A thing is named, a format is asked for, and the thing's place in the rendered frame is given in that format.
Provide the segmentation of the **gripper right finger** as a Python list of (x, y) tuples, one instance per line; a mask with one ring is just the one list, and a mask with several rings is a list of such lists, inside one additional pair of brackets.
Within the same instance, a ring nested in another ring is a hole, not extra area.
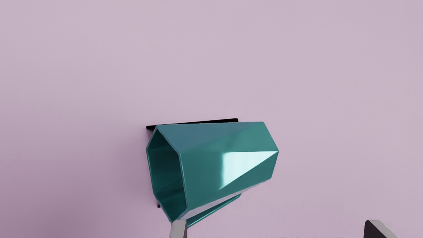
[(364, 238), (399, 238), (388, 226), (380, 220), (366, 220)]

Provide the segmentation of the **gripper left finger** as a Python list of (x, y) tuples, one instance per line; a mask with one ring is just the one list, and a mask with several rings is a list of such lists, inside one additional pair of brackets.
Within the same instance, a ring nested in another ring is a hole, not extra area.
[(187, 238), (187, 221), (175, 220), (171, 224), (169, 238)]

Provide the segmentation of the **teal faceted mug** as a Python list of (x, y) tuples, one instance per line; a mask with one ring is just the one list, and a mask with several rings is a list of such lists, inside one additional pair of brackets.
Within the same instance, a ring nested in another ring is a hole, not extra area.
[(271, 179), (278, 154), (264, 122), (157, 125), (146, 147), (158, 204), (187, 227)]

